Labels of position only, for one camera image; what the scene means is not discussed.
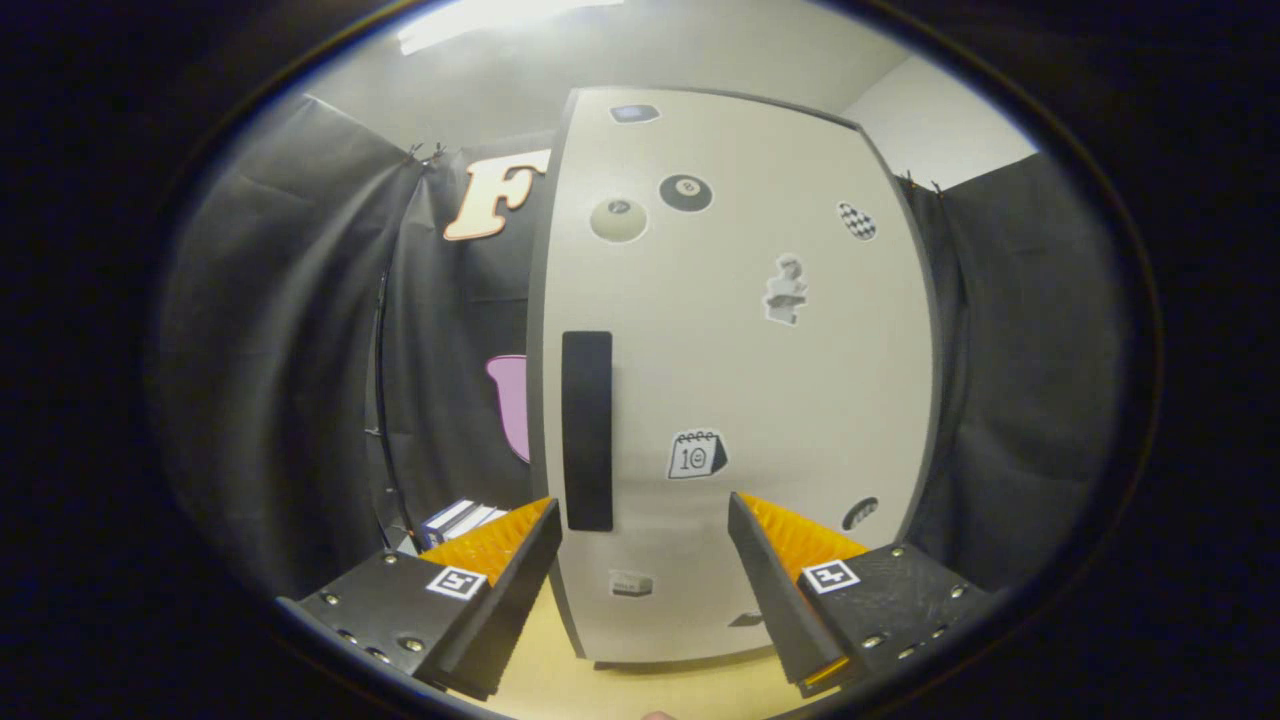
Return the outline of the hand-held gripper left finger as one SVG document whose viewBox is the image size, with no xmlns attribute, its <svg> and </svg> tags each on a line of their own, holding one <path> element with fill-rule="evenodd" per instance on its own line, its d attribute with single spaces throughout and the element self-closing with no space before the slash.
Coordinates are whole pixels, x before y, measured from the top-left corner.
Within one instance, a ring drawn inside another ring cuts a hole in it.
<svg viewBox="0 0 1280 720">
<path fill-rule="evenodd" d="M 380 683 L 484 701 L 499 689 L 561 541 L 559 502 L 545 497 L 424 553 L 372 553 L 275 605 Z"/>
</svg>

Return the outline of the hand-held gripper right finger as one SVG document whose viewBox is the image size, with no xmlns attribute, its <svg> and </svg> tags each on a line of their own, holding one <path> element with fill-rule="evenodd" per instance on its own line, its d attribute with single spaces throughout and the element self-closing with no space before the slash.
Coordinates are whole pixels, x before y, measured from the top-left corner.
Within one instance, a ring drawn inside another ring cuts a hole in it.
<svg viewBox="0 0 1280 720">
<path fill-rule="evenodd" d="M 805 697 L 927 673 L 1006 601 L 910 542 L 860 544 L 753 495 L 730 495 L 727 532 L 785 678 Z"/>
</svg>

